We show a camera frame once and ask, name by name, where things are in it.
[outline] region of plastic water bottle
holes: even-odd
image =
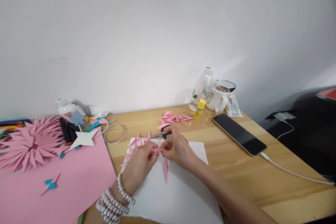
[[[211,88],[211,75],[214,72],[214,68],[207,66],[204,68],[203,74],[198,79],[195,89],[192,94],[191,102],[189,103],[190,109],[196,111],[197,105],[200,100],[207,100],[208,93]]]

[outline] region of yellow glue stick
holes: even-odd
[[[206,101],[205,100],[200,100],[198,105],[197,105],[197,109],[195,111],[195,114],[194,114],[194,119],[198,119],[204,109],[204,106],[206,104]]]

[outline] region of beaded bracelet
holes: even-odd
[[[118,181],[119,192],[121,193],[121,195],[124,197],[124,199],[125,199],[128,203],[134,205],[135,202],[136,202],[135,199],[133,199],[131,196],[129,196],[129,195],[128,195],[126,192],[124,192],[124,190],[123,190],[123,187],[122,187],[122,185],[121,185],[120,173],[118,174],[117,181]]]
[[[126,206],[121,205],[111,194],[107,188],[96,203],[97,210],[101,213],[106,224],[118,224],[123,214],[128,214],[130,209],[128,204],[135,204],[135,199],[124,192],[121,185],[120,174],[118,174],[118,188],[123,198],[128,202]]]

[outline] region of phone screen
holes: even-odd
[[[233,121],[229,116],[221,114],[214,117],[213,121],[252,156],[260,154],[260,152],[267,148],[264,143]]]

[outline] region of white paper sheet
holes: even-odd
[[[151,141],[159,146],[163,142],[162,139]],[[189,145],[208,164],[204,144],[189,142]],[[166,184],[163,162],[164,157],[160,154],[146,180],[135,193],[136,204],[129,206],[128,215],[141,216],[162,224],[223,223],[218,203],[205,185],[174,162],[168,166]]]

